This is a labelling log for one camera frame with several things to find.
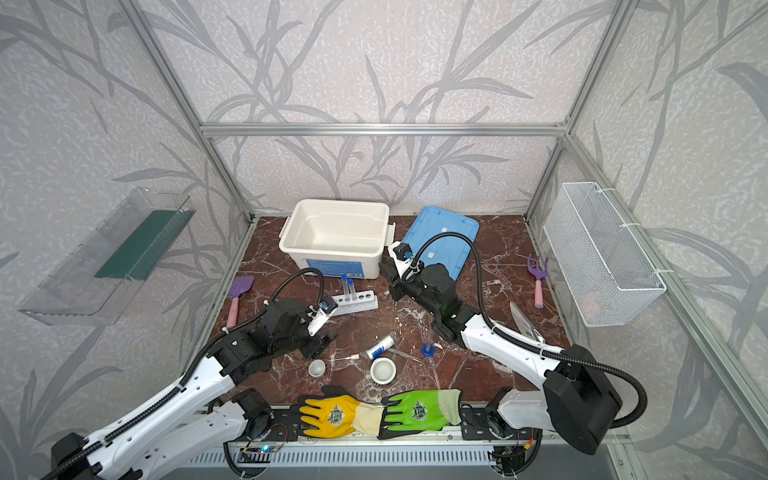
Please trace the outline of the white test tube rack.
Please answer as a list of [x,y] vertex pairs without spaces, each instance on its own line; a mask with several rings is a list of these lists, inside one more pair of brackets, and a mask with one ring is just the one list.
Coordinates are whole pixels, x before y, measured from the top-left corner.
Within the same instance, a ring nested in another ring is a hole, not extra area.
[[357,292],[355,297],[344,294],[334,295],[333,300],[337,308],[332,312],[332,316],[358,314],[379,308],[378,297],[373,290]]

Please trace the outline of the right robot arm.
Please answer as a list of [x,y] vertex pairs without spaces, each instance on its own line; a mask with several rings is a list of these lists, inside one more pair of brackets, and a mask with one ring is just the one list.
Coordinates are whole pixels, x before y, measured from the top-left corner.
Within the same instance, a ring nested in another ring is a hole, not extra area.
[[642,417],[648,395],[634,376],[596,361],[578,344],[563,349],[492,320],[483,303],[472,307],[458,297],[444,265],[422,262],[425,251],[400,241],[387,246],[380,269],[390,295],[420,305],[442,340],[484,355],[534,385],[532,391],[509,389],[495,402],[504,425],[554,431],[576,450],[593,454],[609,430]]

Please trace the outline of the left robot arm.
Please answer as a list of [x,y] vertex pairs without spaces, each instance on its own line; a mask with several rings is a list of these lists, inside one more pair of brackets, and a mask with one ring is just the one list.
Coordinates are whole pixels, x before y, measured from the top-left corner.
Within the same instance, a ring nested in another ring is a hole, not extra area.
[[235,395],[218,410],[190,417],[273,359],[299,351],[316,359],[332,342],[318,336],[336,310],[324,292],[309,304],[270,297],[253,318],[212,337],[175,382],[141,406],[87,436],[71,433],[51,449],[50,479],[155,479],[205,451],[233,441],[247,428],[268,428],[272,409],[254,389]]

